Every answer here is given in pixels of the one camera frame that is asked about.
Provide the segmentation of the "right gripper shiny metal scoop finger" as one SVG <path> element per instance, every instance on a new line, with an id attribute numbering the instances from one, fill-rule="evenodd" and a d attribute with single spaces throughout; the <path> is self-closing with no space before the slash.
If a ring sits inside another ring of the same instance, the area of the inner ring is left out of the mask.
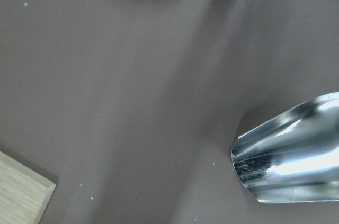
<path id="1" fill-rule="evenodd" d="M 338 93 L 303 102 L 238 136 L 231 159 L 258 202 L 338 201 Z"/>

